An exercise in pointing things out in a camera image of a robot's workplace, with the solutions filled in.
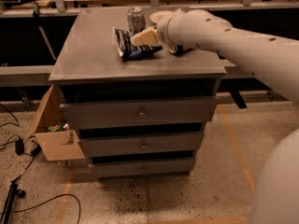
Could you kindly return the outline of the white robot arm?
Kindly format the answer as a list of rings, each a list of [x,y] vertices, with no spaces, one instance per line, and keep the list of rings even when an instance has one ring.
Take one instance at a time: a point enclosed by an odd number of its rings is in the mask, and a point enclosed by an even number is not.
[[[299,42],[234,28],[211,13],[171,12],[133,35],[136,45],[181,45],[219,54],[299,104]],[[282,139],[261,170],[248,224],[299,224],[299,130]]]

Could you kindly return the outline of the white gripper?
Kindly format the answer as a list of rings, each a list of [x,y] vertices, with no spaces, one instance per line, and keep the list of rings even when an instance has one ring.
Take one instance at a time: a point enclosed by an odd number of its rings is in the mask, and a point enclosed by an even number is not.
[[[133,35],[131,37],[131,43],[134,46],[157,45],[160,40],[162,43],[169,45],[171,41],[168,37],[167,28],[171,18],[171,15],[162,16],[156,24],[156,29],[151,26]]]

